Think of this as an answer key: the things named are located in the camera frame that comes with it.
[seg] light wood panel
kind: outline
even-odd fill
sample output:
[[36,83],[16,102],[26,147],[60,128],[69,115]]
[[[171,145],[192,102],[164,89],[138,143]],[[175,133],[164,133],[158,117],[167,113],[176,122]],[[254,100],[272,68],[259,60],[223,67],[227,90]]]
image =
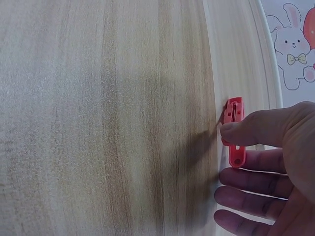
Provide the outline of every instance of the light wood panel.
[[0,235],[223,234],[222,105],[275,103],[258,9],[0,1]]

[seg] red balloon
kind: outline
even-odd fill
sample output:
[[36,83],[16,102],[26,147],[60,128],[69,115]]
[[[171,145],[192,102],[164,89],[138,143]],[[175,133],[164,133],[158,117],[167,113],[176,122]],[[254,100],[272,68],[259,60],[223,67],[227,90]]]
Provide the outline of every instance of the red balloon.
[[315,49],[315,7],[309,10],[306,15],[303,33],[311,49]]

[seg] finger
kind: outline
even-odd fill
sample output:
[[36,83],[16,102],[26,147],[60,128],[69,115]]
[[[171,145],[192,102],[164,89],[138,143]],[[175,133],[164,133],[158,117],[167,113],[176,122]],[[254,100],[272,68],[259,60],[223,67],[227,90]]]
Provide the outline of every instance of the finger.
[[276,220],[286,200],[250,194],[231,187],[220,187],[215,192],[218,204],[244,213]]
[[248,220],[227,210],[218,210],[214,220],[225,230],[237,236],[266,236],[271,229],[270,225]]
[[243,169],[286,174],[282,149],[247,151]]
[[289,177],[279,174],[226,168],[219,179],[223,185],[278,198],[288,199],[293,190]]
[[224,140],[239,146],[256,144],[282,147],[286,132],[302,120],[314,103],[299,103],[293,107],[257,111],[240,123],[227,123],[221,129]]

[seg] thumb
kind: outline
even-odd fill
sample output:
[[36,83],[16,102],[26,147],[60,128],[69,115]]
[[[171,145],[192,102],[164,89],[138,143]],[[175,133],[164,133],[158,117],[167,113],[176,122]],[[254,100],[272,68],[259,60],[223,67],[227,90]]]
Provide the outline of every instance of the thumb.
[[303,119],[314,103],[303,102],[293,107],[257,111],[239,123],[224,124],[221,136],[224,140],[238,146],[256,144],[282,147],[287,131]]

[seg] clip slot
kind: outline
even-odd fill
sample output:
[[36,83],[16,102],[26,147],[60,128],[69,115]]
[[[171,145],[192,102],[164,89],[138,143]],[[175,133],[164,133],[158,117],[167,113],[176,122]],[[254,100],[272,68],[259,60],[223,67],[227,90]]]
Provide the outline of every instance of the clip slot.
[[[227,101],[224,111],[223,124],[230,122],[240,122],[244,119],[244,103],[241,97],[231,98]],[[232,145],[223,140],[223,145],[229,146],[229,163],[233,168],[240,168],[245,163],[245,147]]]

